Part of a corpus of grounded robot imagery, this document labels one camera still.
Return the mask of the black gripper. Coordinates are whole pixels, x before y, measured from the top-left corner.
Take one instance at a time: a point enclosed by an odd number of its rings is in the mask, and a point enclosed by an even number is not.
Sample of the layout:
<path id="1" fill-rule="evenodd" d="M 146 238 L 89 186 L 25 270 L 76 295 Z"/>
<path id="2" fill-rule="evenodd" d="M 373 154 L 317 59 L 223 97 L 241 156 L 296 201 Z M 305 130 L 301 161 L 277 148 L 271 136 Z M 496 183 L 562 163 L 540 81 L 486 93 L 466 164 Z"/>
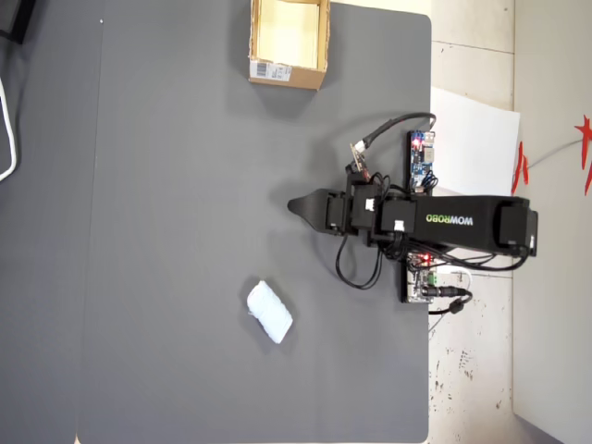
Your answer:
<path id="1" fill-rule="evenodd" d="M 352 187 L 344 191 L 318 189 L 288 201 L 288 210 L 308 223 L 314 230 L 326 230 L 334 236 L 351 236 Z"/>

